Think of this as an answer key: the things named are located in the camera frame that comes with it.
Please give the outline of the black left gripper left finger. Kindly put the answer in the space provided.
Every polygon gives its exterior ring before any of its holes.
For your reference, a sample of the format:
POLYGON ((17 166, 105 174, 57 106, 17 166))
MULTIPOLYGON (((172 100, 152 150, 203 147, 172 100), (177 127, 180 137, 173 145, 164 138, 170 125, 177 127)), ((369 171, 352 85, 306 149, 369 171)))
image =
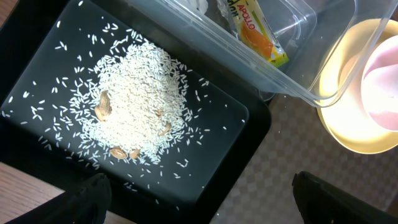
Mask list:
POLYGON ((7 224, 103 224, 112 190, 105 174, 96 174, 7 224))

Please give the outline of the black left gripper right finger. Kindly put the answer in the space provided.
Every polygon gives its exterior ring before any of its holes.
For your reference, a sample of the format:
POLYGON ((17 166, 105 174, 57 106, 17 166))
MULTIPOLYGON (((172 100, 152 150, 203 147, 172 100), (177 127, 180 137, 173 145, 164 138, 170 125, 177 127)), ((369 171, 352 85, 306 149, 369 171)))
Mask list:
POLYGON ((397 224, 397 218, 301 171, 294 175, 292 191, 305 224, 397 224))

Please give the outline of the yellow plate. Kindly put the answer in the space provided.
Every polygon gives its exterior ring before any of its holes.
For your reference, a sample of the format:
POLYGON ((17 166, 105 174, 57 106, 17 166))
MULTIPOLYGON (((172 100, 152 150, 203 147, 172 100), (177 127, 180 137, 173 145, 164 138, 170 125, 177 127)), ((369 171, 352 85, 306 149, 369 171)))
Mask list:
POLYGON ((366 66, 366 62, 358 62, 361 52, 372 53, 382 41, 397 35, 397 22, 390 20, 377 42, 366 47, 366 39, 380 21, 369 19, 350 28, 341 42, 330 48, 320 66, 320 93, 329 94, 352 78, 340 99, 317 112, 324 127, 342 146, 360 154, 379 154, 397 146, 397 133, 378 126, 365 112, 361 99, 366 66))

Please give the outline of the pile of rice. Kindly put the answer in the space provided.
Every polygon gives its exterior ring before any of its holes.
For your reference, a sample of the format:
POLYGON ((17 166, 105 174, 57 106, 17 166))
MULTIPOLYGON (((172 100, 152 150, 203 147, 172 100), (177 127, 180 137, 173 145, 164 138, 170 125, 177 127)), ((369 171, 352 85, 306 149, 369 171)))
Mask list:
POLYGON ((40 147, 177 210, 201 197, 248 116, 239 101, 93 1, 67 3, 1 102, 1 120, 40 147), (95 106, 106 90, 112 112, 99 121, 95 106), (166 122, 172 128, 159 136, 166 122), (113 157, 113 147, 127 158, 113 157), (129 157, 133 149, 141 151, 137 159, 129 157))

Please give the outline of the pink bowl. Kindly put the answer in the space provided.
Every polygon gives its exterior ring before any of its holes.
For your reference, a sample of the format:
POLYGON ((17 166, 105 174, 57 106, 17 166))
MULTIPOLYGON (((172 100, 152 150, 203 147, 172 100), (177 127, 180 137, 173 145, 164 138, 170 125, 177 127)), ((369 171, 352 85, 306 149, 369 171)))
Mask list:
POLYGON ((368 116, 378 126, 397 131, 397 36, 381 42, 362 76, 351 83, 342 102, 368 116))

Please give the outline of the yellow snack wrapper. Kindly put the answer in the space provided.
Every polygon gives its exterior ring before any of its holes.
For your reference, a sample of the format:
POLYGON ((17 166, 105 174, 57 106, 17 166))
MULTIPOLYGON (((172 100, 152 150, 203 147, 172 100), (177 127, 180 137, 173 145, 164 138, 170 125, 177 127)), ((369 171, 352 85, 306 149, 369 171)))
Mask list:
POLYGON ((289 61, 256 0, 219 0, 217 3, 233 36, 275 67, 289 61))

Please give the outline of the black waste tray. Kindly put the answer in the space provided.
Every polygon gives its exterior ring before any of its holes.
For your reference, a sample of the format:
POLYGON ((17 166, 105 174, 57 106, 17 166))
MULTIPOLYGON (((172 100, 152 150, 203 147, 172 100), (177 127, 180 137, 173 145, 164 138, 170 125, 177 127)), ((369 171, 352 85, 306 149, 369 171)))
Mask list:
POLYGON ((271 126, 268 107, 218 62, 229 54, 175 1, 19 1, 1 27, 1 160, 61 189, 99 172, 111 211, 136 223, 208 223, 271 126), (99 61, 152 42, 185 97, 174 138, 117 160, 88 140, 99 61))

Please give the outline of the clear plastic waste bin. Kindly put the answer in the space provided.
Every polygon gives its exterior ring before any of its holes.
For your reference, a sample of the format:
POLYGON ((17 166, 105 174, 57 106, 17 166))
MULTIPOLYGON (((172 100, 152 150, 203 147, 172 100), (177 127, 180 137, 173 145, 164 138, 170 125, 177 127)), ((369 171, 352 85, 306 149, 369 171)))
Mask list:
POLYGON ((258 93, 314 107, 361 75, 396 1, 127 1, 136 29, 180 59, 201 57, 258 93))

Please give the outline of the almond nut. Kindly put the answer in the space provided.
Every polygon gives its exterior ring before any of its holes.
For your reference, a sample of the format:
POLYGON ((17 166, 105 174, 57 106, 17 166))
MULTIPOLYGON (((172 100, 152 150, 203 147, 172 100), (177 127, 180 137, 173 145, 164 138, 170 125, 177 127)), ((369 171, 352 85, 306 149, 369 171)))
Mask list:
POLYGON ((99 103, 95 106, 95 114, 99 121, 105 121, 111 114, 111 102, 108 96, 108 91, 102 91, 99 96, 99 103))
POLYGON ((172 128, 172 125, 169 122, 166 122, 164 129, 159 133, 159 136, 166 135, 172 128))
POLYGON ((113 147, 112 149, 109 150, 109 153, 117 158, 117 159, 126 159, 127 154, 124 150, 122 150, 120 147, 113 147))
POLYGON ((131 159, 137 159, 139 157, 140 154, 140 149, 133 149, 130 153, 129 153, 129 157, 131 159))

